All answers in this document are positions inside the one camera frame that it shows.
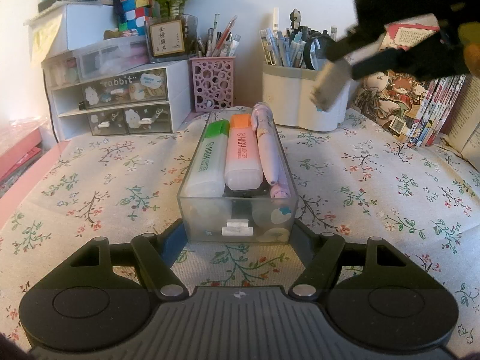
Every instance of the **pink pen holder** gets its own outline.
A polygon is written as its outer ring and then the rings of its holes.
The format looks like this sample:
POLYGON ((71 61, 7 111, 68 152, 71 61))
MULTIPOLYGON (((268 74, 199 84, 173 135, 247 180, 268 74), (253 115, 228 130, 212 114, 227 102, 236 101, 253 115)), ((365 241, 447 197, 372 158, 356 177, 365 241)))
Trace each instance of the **pink pen holder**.
POLYGON ((195 110, 214 111, 233 106, 235 57, 192 58, 195 110))

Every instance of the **shelf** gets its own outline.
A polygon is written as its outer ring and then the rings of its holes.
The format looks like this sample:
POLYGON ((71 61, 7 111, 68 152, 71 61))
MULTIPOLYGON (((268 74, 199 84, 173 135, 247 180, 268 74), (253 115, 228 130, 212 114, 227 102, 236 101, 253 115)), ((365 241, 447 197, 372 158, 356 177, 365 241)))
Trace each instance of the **shelf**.
POLYGON ((105 107, 97 107, 97 108, 90 108, 85 110, 73 110, 68 112, 62 112, 58 114, 58 117, 66 117, 66 116, 75 116, 75 115, 83 115, 83 114, 93 114, 100 111, 108 111, 109 109, 118 109, 118 108, 131 108, 131 107, 143 107, 144 105, 158 105, 158 104, 168 104, 168 100, 153 100, 153 101, 145 101, 145 102, 136 102, 136 103, 128 103, 128 104, 113 104, 108 105, 105 107))
POLYGON ((62 89, 65 89, 65 88, 70 88, 72 86, 77 86, 77 85, 82 85, 82 84, 88 84, 88 83, 92 83, 93 81, 100 81, 100 80, 104 80, 104 79, 109 78, 109 77, 122 76, 124 74, 134 74, 134 73, 138 73, 138 72, 141 72, 141 71, 147 71, 147 70, 167 68, 168 66, 170 66, 171 64, 173 64, 175 62, 178 62, 178 61, 166 61, 166 62, 157 62, 157 63, 153 63, 153 64, 141 64, 140 66, 133 67, 131 69, 128 69, 126 71, 123 71, 123 72, 120 72, 120 73, 117 73, 117 74, 114 74, 114 75, 111 75, 111 74, 102 75, 102 76, 98 76, 98 77, 95 77, 95 78, 92 78, 92 79, 87 79, 83 82, 75 82, 73 84, 65 84, 65 85, 62 85, 62 86, 56 86, 56 87, 53 87, 53 88, 48 88, 48 90, 50 90, 52 92, 53 91, 61 91, 62 89))

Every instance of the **floral tablecloth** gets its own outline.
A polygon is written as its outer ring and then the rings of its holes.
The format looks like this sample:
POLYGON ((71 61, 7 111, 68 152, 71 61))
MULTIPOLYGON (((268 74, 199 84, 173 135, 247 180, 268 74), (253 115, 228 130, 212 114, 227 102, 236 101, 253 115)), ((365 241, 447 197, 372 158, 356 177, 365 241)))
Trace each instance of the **floral tablecloth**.
MULTIPOLYGON (((28 349, 22 295, 90 238, 129 242, 179 218, 176 193, 205 120, 171 135, 73 139, 0 230, 0 332, 28 349)), ((300 195, 297 218, 348 242, 387 239, 457 299, 449 348, 479 351, 480 174, 443 148, 398 144, 353 110, 330 133, 279 133, 300 195)), ((193 290, 288 287, 303 266, 288 245, 188 244, 173 270, 193 290)), ((361 271, 346 267, 342 277, 361 271)), ((133 269, 116 272, 135 279, 133 269)))

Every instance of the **book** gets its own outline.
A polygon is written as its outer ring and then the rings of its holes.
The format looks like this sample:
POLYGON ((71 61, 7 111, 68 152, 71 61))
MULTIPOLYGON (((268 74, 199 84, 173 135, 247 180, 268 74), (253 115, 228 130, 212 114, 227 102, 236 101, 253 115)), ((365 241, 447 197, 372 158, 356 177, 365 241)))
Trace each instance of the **book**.
MULTIPOLYGON (((430 85, 428 87, 428 94, 425 97, 425 103, 423 105, 422 116, 426 113, 432 99, 434 98, 435 89, 437 88, 438 82, 439 82, 438 79, 433 79, 432 81, 430 81, 430 85)), ((418 137, 420 136, 420 133, 422 132, 422 120, 423 119, 421 119, 419 123, 417 123, 417 127, 415 128, 415 131, 413 132, 410 138, 409 147, 412 147, 415 145, 418 137)))
POLYGON ((440 121, 440 118, 442 117, 443 112, 447 108, 447 105, 450 103, 453 92, 459 80, 460 80, 460 76, 454 76, 452 78, 450 87, 448 88, 448 90, 445 91, 444 97, 440 100, 439 104, 437 105, 437 108, 434 110, 431 116, 431 125, 430 127, 426 128, 426 134, 423 138, 421 145, 425 145, 426 142, 428 142, 428 139, 431 137, 432 133, 434 132, 433 129, 437 127, 437 124, 440 121))
POLYGON ((446 142, 480 170, 480 79, 468 75, 442 133, 446 142))
MULTIPOLYGON (((419 24, 390 25, 380 51, 386 48, 409 50, 438 30, 438 27, 419 24)), ((363 80, 352 108, 406 143, 422 120, 431 87, 429 81, 418 81, 406 73, 377 72, 363 80)))
POLYGON ((439 80, 437 87, 435 88, 435 93, 433 95, 432 101, 430 102, 427 110, 423 114, 422 123, 421 123, 421 133, 415 142, 416 146, 420 146, 425 138, 427 131, 426 128, 431 126, 431 118, 439 106, 443 94, 448 90, 450 84, 452 83, 452 77, 443 77, 439 80))
POLYGON ((435 141, 435 138, 439 131, 442 129, 443 125, 445 124, 445 121, 447 120, 447 117, 450 115, 450 112, 452 111, 453 106, 455 105, 455 102, 457 101, 458 95, 463 87, 463 84, 465 82, 465 77, 466 75, 459 76, 457 85, 455 86, 455 89, 453 91, 452 97, 450 99, 450 102, 446 106, 445 110, 443 111, 442 116, 439 118, 438 123, 436 126, 432 126, 433 133, 431 136, 427 139, 426 146, 431 146, 433 142, 435 141))

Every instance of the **rubik's cube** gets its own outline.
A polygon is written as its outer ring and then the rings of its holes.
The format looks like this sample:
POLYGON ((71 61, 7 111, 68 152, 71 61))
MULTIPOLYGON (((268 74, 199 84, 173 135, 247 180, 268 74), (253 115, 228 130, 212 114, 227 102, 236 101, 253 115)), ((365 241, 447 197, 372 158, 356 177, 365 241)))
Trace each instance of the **rubik's cube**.
POLYGON ((145 21, 153 17, 153 0, 122 0, 123 15, 118 15, 118 30, 136 29, 145 35, 145 21))

